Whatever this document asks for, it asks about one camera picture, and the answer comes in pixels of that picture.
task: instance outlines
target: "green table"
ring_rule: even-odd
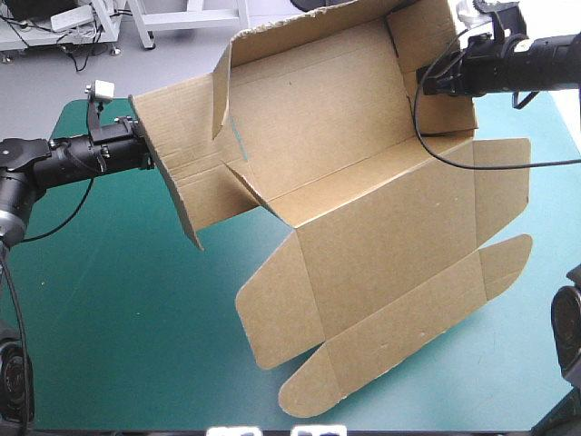
[[[64,109],[54,136],[84,132],[85,102]],[[509,96],[478,102],[480,137],[527,135],[536,159],[577,156],[552,100],[526,111]],[[131,112],[117,100],[105,122]],[[498,238],[532,233],[523,277],[504,296],[389,375],[311,422],[361,430],[518,429],[537,422],[568,388],[559,376],[549,304],[581,260],[579,168],[533,172],[531,204]],[[29,235],[52,228],[84,183],[52,190]],[[39,428],[288,429],[282,383],[301,356],[265,372],[234,309],[240,286],[290,229],[262,209],[185,238],[157,171],[97,179],[64,230],[11,254],[32,357]],[[3,308],[9,307],[4,301]]]

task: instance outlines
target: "black cable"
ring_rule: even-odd
[[[81,199],[81,202],[79,202],[79,204],[74,209],[73,213],[71,213],[66,220],[64,220],[62,223],[60,223],[59,225],[57,225],[50,232],[46,232],[46,233],[43,233],[43,234],[39,234],[38,236],[35,236],[33,238],[26,238],[26,239],[24,239],[22,241],[22,243],[33,243],[34,241],[39,241],[41,239],[47,238],[49,236],[52,236],[53,234],[57,233],[59,230],[63,229],[81,211],[81,208],[83,207],[84,202],[86,202],[87,197],[89,196],[89,193],[91,192],[91,189],[93,189],[93,185],[94,185],[94,179],[91,179],[91,181],[87,185],[87,189],[84,192],[84,195],[83,195],[83,198]]]
[[[0,15],[0,19],[3,20],[7,25],[10,26],[10,28],[12,29],[12,31],[16,34],[16,36],[18,36],[18,39],[20,39],[20,41],[23,42],[23,44],[26,46],[26,48],[30,48],[31,47],[31,45],[26,42],[26,40],[22,37],[22,35],[20,35],[20,32],[18,32],[15,29],[15,25],[13,25],[8,18],[6,18],[3,15]]]
[[[15,283],[12,280],[12,274],[8,268],[8,262],[5,256],[0,255],[0,266],[4,276],[6,278],[6,283],[8,284],[8,289],[10,290],[10,297],[12,298],[12,304],[15,307],[16,321],[18,322],[18,331],[20,332],[20,343],[22,343],[22,355],[24,361],[24,377],[25,377],[25,413],[22,417],[22,426],[20,429],[20,434],[25,436],[28,433],[28,422],[30,421],[30,373],[28,371],[28,344],[26,342],[26,328],[25,328],[25,318],[22,315],[22,308],[20,307],[20,300],[18,299],[18,292],[16,292]]]
[[[93,41],[91,42],[91,46],[90,46],[89,50],[87,51],[87,55],[84,57],[83,66],[79,67],[79,64],[78,64],[78,62],[77,62],[77,59],[76,59],[76,57],[74,57],[74,55],[73,55],[72,53],[66,53],[66,55],[67,55],[68,57],[70,57],[70,58],[71,58],[71,60],[73,61],[73,64],[74,64],[74,70],[75,70],[77,73],[81,73],[81,72],[82,72],[82,71],[84,71],[84,69],[87,67],[87,64],[89,63],[89,58],[90,58],[91,56],[94,56],[94,49],[95,49],[95,47],[96,47],[96,46],[99,44],[99,41],[101,40],[101,36],[102,36],[102,34],[103,34],[103,26],[102,26],[102,25],[100,25],[100,26],[99,26],[99,30],[97,31],[97,35],[95,35],[95,36],[93,37]]]
[[[431,75],[436,65],[439,64],[442,59],[449,53],[450,49],[454,46],[454,44],[468,32],[469,29],[466,29],[460,32],[448,45],[444,53],[442,53],[438,59],[434,61],[432,65],[429,66],[426,73],[422,76],[421,80],[419,81],[418,89],[416,90],[416,101],[414,102],[414,111],[413,111],[413,119],[414,119],[414,129],[416,131],[416,136],[421,143],[422,147],[428,152],[429,155],[438,159],[439,161],[443,162],[444,164],[448,164],[451,166],[455,166],[457,168],[461,168],[463,170],[472,170],[472,171],[502,171],[502,170],[526,170],[528,168],[543,168],[548,166],[563,166],[563,165],[574,165],[574,164],[581,164],[581,159],[572,159],[568,161],[553,161],[553,162],[540,162],[540,163],[522,163],[522,164],[514,164],[514,165],[467,165],[464,163],[458,163],[449,160],[444,156],[440,156],[436,152],[434,152],[431,147],[426,144],[424,140],[424,136],[421,133],[420,126],[419,126],[419,99],[422,95],[422,90],[424,88],[424,84],[426,80]]]

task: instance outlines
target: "corrugated cardboard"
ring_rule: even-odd
[[[414,135],[416,70],[455,33],[447,0],[360,0],[243,32],[212,74],[133,98],[196,243],[257,205],[295,229],[236,299],[261,367],[322,344],[281,388],[292,415],[387,372],[527,262],[527,236],[479,247],[526,207],[528,172],[452,168]],[[470,99],[424,97],[421,123],[450,159],[529,159],[527,140],[473,140]]]

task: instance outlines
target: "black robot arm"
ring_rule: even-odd
[[[512,92],[516,109],[541,91],[577,89],[581,84],[581,34],[532,40],[518,2],[491,5],[475,0],[494,32],[468,39],[468,48],[435,65],[425,78],[425,95],[482,96]],[[428,68],[418,71],[420,80]],[[519,93],[529,92],[519,100]]]
[[[133,168],[153,161],[140,125],[129,116],[101,126],[103,105],[113,99],[95,82],[89,91],[88,134],[53,140],[5,139],[0,142],[0,238],[12,248],[24,237],[34,203],[46,190]]]

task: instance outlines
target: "gray floor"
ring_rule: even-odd
[[[148,12],[179,10],[184,4],[183,0],[145,1]],[[252,25],[300,12],[289,0],[248,0],[248,4]],[[233,0],[206,1],[208,9],[232,6]],[[238,30],[223,27],[159,33],[157,48],[146,51],[128,20],[118,43],[123,54],[92,58],[80,74],[57,49],[17,55],[13,64],[0,64],[0,137],[46,137],[63,106],[84,98],[85,85],[94,79],[115,82],[116,96],[124,97],[207,73]]]

